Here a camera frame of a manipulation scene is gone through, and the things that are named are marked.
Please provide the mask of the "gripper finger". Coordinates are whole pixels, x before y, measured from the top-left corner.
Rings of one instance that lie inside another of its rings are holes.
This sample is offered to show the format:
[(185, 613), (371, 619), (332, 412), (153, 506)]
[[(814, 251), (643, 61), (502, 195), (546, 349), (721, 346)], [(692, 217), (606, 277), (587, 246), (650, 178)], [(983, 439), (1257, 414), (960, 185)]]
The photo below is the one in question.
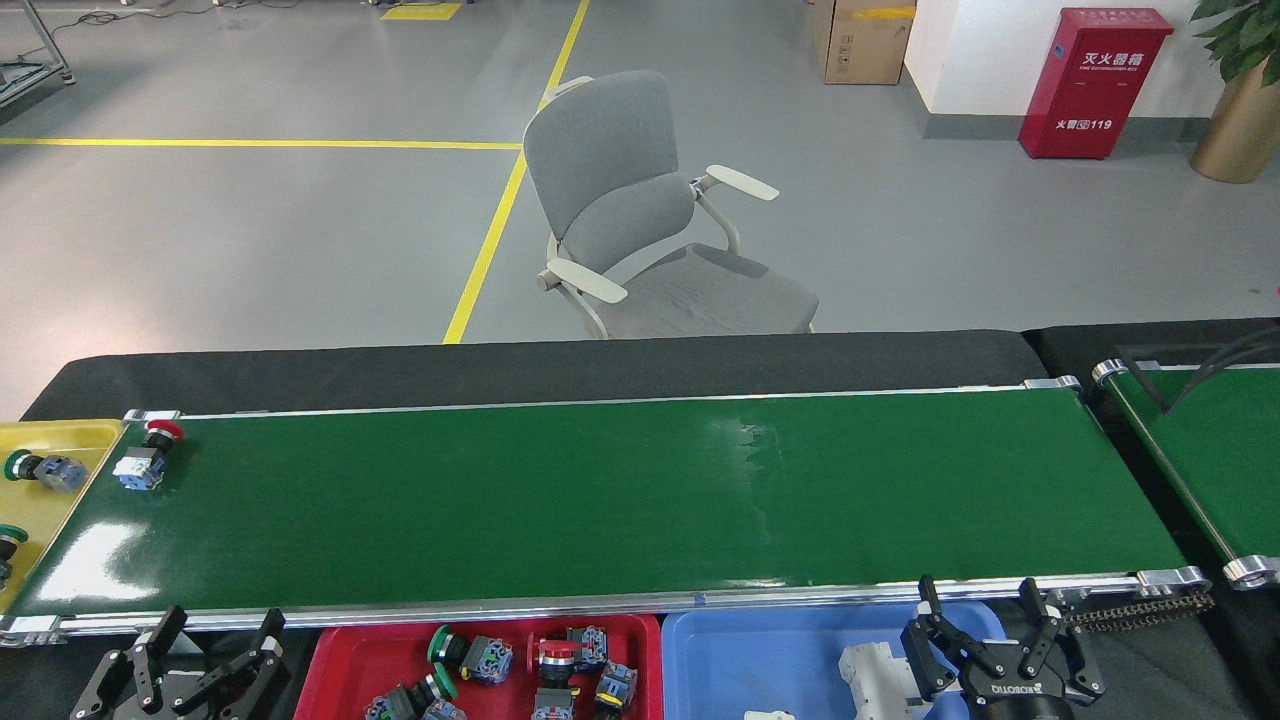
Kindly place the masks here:
[(160, 719), (166, 710), (163, 661), (184, 629), (186, 611), (172, 606), (128, 650), (104, 653), (70, 711), (72, 719)]
[(285, 616), (270, 609), (250, 647), (197, 680), (195, 707), (206, 719), (268, 719), (292, 679), (280, 635)]

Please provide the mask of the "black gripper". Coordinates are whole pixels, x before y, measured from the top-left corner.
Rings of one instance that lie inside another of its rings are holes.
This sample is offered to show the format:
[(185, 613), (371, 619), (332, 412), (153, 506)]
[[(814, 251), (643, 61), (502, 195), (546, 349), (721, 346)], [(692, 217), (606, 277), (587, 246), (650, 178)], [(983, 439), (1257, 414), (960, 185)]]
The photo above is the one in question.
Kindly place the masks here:
[[(1088, 633), (1044, 602), (1034, 578), (1019, 585), (1030, 632), (1005, 664), (1005, 676), (993, 652), (943, 615), (932, 575), (922, 575), (918, 591), (922, 603), (900, 639), (923, 701), (936, 701), (959, 679), (970, 719), (1074, 719), (1070, 703), (1088, 706), (1105, 693), (1091, 667)], [(996, 676), (974, 671), (959, 678), (966, 664)]]

